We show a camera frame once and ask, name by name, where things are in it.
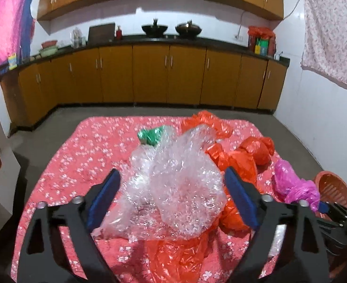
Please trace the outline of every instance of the clear plastic bag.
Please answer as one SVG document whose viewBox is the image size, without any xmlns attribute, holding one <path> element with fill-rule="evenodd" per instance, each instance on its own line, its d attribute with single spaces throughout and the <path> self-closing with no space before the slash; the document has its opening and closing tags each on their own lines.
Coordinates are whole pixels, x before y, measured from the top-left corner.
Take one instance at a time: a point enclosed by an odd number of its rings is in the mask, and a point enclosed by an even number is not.
<svg viewBox="0 0 347 283">
<path fill-rule="evenodd" d="M 222 175 L 205 150 L 216 131 L 199 125 L 177 136 L 165 127 L 155 147 L 131 155 L 134 175 L 125 183 L 94 236 L 132 240 L 188 240 L 199 237 L 226 204 Z"/>
</svg>

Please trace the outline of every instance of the concrete floor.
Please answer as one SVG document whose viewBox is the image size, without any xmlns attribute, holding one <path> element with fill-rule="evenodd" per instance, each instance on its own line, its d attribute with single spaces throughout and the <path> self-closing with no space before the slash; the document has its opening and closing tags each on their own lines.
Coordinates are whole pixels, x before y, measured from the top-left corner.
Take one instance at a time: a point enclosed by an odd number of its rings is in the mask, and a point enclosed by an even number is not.
<svg viewBox="0 0 347 283">
<path fill-rule="evenodd" d="M 92 116 L 191 116 L 199 109 L 194 108 L 60 108 L 56 110 L 34 132 L 19 131 L 11 138 L 11 146 L 18 158 L 26 179 L 28 200 L 40 175 L 60 146 L 74 132 L 76 126 Z M 273 139 L 276 150 L 288 160 L 299 177 L 313 179 L 322 169 L 297 138 L 272 115 L 237 112 L 232 110 L 210 110 L 220 118 L 248 120 L 264 136 Z"/>
</svg>

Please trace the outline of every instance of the bowl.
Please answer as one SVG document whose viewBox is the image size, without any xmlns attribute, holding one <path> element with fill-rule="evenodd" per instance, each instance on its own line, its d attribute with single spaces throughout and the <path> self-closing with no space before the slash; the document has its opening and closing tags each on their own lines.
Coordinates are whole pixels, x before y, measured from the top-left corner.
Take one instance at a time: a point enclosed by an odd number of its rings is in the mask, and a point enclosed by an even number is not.
<svg viewBox="0 0 347 283">
<path fill-rule="evenodd" d="M 48 40 L 45 41 L 41 44 L 41 46 L 43 47 L 43 49 L 48 48 L 48 47 L 52 47 L 55 46 L 57 44 L 57 40 Z"/>
</svg>

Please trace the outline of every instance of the pink curtain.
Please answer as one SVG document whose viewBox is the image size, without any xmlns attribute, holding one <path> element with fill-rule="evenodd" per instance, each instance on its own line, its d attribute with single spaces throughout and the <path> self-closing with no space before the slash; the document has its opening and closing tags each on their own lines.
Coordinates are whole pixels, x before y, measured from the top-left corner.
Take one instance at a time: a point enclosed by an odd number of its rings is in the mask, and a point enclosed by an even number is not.
<svg viewBox="0 0 347 283">
<path fill-rule="evenodd" d="M 347 87 L 347 0 L 305 0 L 304 11 L 302 66 Z"/>
</svg>

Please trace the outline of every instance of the floral tablecloth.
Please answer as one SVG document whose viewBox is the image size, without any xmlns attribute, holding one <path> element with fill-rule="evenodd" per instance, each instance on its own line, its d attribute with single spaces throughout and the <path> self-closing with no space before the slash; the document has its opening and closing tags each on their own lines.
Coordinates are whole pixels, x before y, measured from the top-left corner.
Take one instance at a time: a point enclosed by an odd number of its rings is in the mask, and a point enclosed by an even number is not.
<svg viewBox="0 0 347 283">
<path fill-rule="evenodd" d="M 23 238 L 35 205 L 47 201 L 49 205 L 65 204 L 77 195 L 84 196 L 92 185 L 101 183 L 112 168 L 120 171 L 122 181 L 131 172 L 129 155 L 139 145 L 137 132 L 142 128 L 172 125 L 180 133 L 181 117 L 93 117 L 79 124 L 72 136 L 60 147 L 37 182 L 19 223 L 12 260 L 11 277 L 16 281 L 18 260 Z M 261 137 L 259 130 L 244 120 L 227 120 L 234 127 L 233 135 L 221 142 L 231 151 L 249 136 Z M 273 164 L 259 174 L 257 182 L 266 193 L 272 192 Z M 79 264 L 68 229 L 61 228 L 70 265 L 79 276 L 85 277 Z M 218 229 L 213 251 L 205 259 L 199 282 L 225 282 L 248 247 L 249 234 L 227 235 Z M 96 240 L 96 245 L 112 271 L 121 282 L 151 282 L 148 256 L 142 241 L 123 239 Z M 269 274 L 274 260 L 268 262 L 261 275 Z"/>
</svg>

